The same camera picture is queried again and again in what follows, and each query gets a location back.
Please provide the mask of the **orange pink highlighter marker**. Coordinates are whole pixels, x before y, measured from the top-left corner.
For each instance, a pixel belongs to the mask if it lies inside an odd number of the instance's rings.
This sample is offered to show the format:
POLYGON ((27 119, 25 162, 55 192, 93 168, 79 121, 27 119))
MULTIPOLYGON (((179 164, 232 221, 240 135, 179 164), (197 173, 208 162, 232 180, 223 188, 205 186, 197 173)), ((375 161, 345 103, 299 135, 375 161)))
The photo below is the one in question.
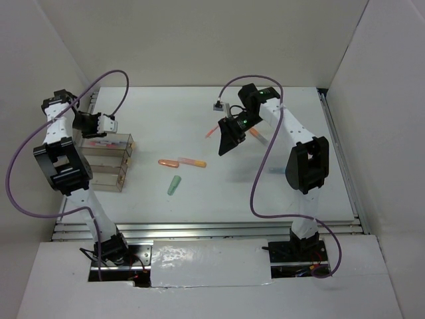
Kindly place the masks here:
POLYGON ((179 163, 184 165, 191 165, 195 167, 206 168, 207 163, 205 161, 197 160, 197 159, 189 159, 189 158, 178 158, 179 163))

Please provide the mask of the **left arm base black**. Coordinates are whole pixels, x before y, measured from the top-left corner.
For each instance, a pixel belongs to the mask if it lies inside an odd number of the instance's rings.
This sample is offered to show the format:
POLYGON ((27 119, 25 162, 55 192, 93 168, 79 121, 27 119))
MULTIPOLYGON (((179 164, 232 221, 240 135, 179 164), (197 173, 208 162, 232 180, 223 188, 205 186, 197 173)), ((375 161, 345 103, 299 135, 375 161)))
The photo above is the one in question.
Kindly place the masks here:
POLYGON ((90 260, 89 282, 126 281, 136 287, 149 288, 151 286, 151 257, 152 245, 129 245, 129 251, 118 263, 103 260, 101 267, 94 251, 80 248, 79 251, 90 260))

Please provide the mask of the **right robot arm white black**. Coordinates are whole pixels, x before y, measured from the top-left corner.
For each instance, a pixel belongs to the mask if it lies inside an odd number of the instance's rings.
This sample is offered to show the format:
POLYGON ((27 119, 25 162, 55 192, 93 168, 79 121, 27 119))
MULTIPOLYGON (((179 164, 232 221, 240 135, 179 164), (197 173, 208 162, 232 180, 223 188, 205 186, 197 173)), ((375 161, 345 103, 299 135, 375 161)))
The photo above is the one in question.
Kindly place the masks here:
POLYGON ((319 190, 329 175, 329 142, 324 136, 316 137, 284 106, 283 92, 268 87, 257 89, 254 84, 244 85, 238 92, 242 111, 218 121, 220 144, 218 154, 223 156, 246 139, 246 132, 260 122, 274 130, 270 140, 283 139, 290 153, 285 165, 285 177, 299 202, 299 211, 291 217, 291 256, 303 261, 319 242, 315 216, 318 210, 319 190))

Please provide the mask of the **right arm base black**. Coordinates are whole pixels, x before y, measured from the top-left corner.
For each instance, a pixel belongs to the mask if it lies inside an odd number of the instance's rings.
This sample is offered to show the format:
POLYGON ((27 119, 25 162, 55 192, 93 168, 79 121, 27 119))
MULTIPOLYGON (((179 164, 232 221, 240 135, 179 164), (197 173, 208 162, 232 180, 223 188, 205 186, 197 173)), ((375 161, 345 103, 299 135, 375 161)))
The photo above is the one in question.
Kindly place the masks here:
POLYGON ((272 278, 305 278, 311 277, 311 272, 326 276, 331 272, 324 241, 302 253, 289 241, 268 242, 262 250, 269 254, 272 278))

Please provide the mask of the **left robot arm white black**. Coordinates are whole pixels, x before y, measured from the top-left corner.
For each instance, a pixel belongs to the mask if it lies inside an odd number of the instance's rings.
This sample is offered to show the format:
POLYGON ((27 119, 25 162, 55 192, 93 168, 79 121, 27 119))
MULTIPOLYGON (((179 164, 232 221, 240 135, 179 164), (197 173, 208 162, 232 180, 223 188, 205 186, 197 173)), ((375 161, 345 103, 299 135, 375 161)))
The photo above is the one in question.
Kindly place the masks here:
POLYGON ((91 187, 92 168, 73 140, 78 130, 83 138, 103 138, 118 130, 113 115, 89 114, 78 109, 79 101, 62 89, 43 100, 41 109, 48 126, 41 146, 33 155, 50 186, 73 203, 94 240, 93 258, 105 265, 128 265, 131 249, 116 224, 106 215, 91 187))

